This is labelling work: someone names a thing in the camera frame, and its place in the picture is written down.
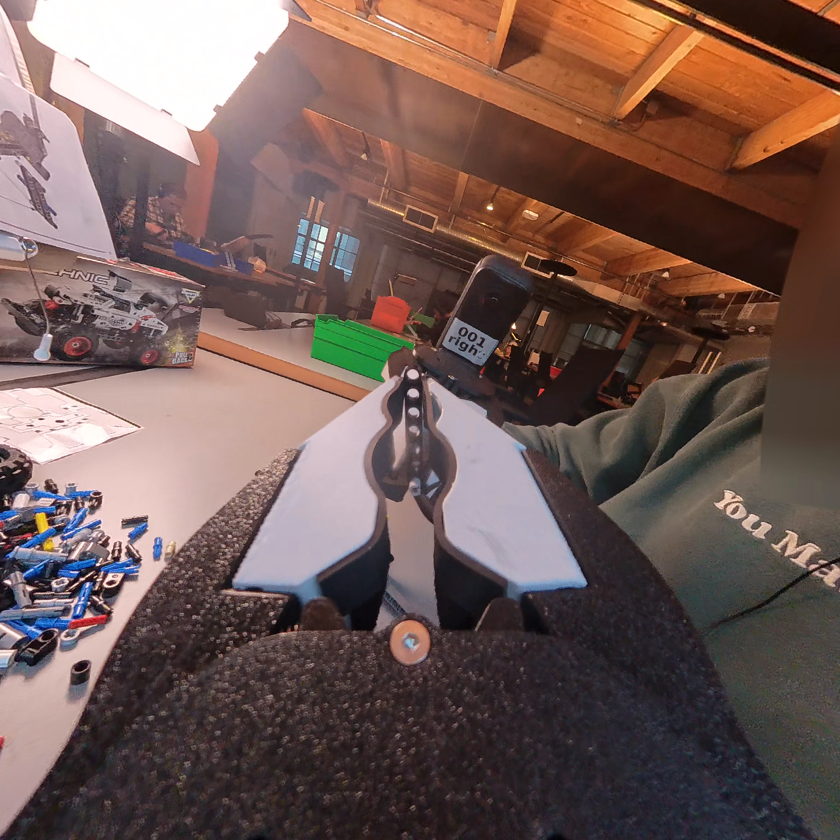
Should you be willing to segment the white book stand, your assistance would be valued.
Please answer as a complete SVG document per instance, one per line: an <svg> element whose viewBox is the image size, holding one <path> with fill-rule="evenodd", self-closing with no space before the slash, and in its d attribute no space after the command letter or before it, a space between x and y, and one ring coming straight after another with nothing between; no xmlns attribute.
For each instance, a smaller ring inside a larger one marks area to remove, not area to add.
<svg viewBox="0 0 840 840"><path fill-rule="evenodd" d="M57 362L56 278L43 271L33 240L3 231L1 242L2 363Z"/></svg>

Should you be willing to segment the clear sticker sheet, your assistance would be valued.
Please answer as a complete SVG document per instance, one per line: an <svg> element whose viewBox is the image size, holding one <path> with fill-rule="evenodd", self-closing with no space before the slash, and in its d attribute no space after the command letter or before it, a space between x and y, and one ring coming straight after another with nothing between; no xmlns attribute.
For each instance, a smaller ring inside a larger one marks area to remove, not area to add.
<svg viewBox="0 0 840 840"><path fill-rule="evenodd" d="M1 443L36 464L133 434L140 426L54 388L1 391Z"/></svg>

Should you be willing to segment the black toy tyre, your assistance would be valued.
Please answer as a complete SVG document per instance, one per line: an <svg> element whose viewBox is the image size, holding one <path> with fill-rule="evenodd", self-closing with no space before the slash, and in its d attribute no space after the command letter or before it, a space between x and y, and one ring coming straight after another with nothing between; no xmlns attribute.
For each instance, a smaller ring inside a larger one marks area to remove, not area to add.
<svg viewBox="0 0 840 840"><path fill-rule="evenodd" d="M33 462L16 447L1 444L1 497L23 490L33 475Z"/></svg>

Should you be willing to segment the bright studio light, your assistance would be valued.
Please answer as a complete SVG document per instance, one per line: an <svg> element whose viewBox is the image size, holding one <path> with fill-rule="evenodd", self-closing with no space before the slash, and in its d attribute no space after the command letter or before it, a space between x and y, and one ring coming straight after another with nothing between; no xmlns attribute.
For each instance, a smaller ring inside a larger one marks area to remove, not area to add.
<svg viewBox="0 0 840 840"><path fill-rule="evenodd" d="M198 165L192 132L288 24L278 1L48 1L28 30L54 93Z"/></svg>

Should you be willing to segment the red bin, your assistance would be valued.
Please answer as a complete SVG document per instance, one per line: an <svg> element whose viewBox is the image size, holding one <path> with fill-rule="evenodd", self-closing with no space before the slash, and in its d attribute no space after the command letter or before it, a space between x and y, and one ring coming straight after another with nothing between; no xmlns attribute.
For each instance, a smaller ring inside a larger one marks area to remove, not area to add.
<svg viewBox="0 0 840 840"><path fill-rule="evenodd" d="M402 333L411 313L410 305L394 296L379 296L371 315L371 326L384 332Z"/></svg>

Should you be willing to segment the instruction booklet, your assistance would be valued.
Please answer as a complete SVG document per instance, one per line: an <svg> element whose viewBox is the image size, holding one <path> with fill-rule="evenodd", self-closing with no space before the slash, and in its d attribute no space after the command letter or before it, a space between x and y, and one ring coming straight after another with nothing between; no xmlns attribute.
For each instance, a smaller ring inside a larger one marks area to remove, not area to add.
<svg viewBox="0 0 840 840"><path fill-rule="evenodd" d="M4 11L1 20L2 260L24 261L24 239L79 256L114 259L76 127L35 94Z"/></svg>

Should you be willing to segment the pile of small building bricks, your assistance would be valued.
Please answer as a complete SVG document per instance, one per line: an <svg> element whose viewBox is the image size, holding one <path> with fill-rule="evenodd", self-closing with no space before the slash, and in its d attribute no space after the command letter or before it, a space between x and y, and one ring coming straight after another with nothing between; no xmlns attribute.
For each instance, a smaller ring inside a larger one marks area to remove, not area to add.
<svg viewBox="0 0 840 840"><path fill-rule="evenodd" d="M2 471L2 686L56 664L86 686L93 641L127 617L140 585L175 552L160 490L37 482Z"/></svg>

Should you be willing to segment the paned window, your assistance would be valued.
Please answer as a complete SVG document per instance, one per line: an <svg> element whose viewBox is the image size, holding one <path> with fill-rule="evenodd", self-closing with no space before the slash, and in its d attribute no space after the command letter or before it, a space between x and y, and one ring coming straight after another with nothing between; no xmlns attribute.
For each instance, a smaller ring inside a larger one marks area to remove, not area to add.
<svg viewBox="0 0 840 840"><path fill-rule="evenodd" d="M340 269L344 278L349 280L361 246L360 240L342 228L336 231L330 240L329 226L326 223L317 223L305 216L299 219L291 264L318 271L324 261L329 242L332 242L329 265Z"/></svg>

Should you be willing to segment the black beam brick assembly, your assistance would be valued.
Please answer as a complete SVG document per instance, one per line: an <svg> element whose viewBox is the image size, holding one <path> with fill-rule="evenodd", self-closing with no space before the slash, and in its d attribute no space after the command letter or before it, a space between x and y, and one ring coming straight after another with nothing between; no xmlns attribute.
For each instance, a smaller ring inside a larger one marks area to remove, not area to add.
<svg viewBox="0 0 840 840"><path fill-rule="evenodd" d="M429 472L429 435L425 402L425 379L419 368L409 365L405 368L403 416L405 426L405 450L403 466L408 493L421 505L427 493Z"/></svg>

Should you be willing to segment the green plastic crate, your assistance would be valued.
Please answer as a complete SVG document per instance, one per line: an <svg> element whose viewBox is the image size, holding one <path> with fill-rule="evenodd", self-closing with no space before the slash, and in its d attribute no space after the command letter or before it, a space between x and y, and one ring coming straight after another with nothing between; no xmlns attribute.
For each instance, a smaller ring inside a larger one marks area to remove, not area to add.
<svg viewBox="0 0 840 840"><path fill-rule="evenodd" d="M389 357L402 349L411 350L413 346L411 341L373 327L319 314L314 321L311 357L383 382L382 374Z"/></svg>

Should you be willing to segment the toy truck box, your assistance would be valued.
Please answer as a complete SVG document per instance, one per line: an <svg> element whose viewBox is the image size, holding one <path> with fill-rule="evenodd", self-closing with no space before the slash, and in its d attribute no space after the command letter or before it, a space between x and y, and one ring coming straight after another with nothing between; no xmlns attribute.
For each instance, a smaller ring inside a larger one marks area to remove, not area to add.
<svg viewBox="0 0 840 840"><path fill-rule="evenodd" d="M1 358L32 364L44 335L50 362L188 369L204 287L129 261L76 257L58 270L2 261Z"/></svg>

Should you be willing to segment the grey desk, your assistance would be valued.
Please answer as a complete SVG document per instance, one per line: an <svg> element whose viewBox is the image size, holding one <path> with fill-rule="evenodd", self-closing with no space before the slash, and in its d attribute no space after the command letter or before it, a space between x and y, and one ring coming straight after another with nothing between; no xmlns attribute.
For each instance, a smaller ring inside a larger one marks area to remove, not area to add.
<svg viewBox="0 0 840 840"><path fill-rule="evenodd" d="M154 538L183 545L258 470L353 404L204 350L190 370L123 373L62 389L140 430L37 466L35 479L100 490L98 518L113 539L131 515L149 515L150 531L140 541L140 575L123 586L105 626L75 649L2 678L3 831L67 745L122 630L167 569L149 557Z"/></svg>

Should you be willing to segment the person's right forearm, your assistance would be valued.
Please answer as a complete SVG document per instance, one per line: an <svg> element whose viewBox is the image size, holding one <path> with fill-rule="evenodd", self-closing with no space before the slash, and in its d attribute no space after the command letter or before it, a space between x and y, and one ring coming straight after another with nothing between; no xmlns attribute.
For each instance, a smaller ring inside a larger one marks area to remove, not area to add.
<svg viewBox="0 0 840 840"><path fill-rule="evenodd" d="M505 431L544 455L653 557L708 529L705 513L758 456L768 360L651 384L627 409L577 426Z"/></svg>

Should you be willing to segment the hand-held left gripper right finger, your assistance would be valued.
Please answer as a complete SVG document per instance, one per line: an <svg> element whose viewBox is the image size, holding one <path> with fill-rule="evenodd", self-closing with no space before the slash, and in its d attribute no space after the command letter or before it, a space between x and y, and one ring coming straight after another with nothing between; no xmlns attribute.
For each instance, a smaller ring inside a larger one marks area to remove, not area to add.
<svg viewBox="0 0 840 840"><path fill-rule="evenodd" d="M442 628L473 628L497 598L582 589L584 573L525 447L470 402L417 377L417 505L434 525Z"/></svg>

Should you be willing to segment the person's torso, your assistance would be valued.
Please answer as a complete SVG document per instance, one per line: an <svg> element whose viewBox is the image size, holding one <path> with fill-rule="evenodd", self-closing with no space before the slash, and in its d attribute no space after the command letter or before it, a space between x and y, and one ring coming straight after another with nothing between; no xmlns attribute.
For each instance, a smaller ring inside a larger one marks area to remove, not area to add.
<svg viewBox="0 0 840 840"><path fill-rule="evenodd" d="M726 622L838 558L838 513L760 487L757 447L648 467L633 441L638 508L626 526L702 632L738 719L820 838L838 838L838 568Z"/></svg>

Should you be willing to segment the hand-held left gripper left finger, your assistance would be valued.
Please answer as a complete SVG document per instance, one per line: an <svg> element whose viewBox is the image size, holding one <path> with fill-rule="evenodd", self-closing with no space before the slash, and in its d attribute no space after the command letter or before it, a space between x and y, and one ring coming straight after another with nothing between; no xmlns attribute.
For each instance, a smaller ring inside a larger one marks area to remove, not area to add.
<svg viewBox="0 0 840 840"><path fill-rule="evenodd" d="M352 628L374 628L392 562L386 500L407 489L406 383L394 376L312 435L234 574L234 589L329 598Z"/></svg>

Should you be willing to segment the wood-edged table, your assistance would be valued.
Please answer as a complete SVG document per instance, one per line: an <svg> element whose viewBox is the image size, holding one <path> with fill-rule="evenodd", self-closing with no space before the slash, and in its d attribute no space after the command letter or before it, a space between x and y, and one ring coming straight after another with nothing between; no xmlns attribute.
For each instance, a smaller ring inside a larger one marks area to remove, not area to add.
<svg viewBox="0 0 840 840"><path fill-rule="evenodd" d="M223 310L205 308L197 347L232 361L358 402L379 382L311 357L313 327L253 329Z"/></svg>

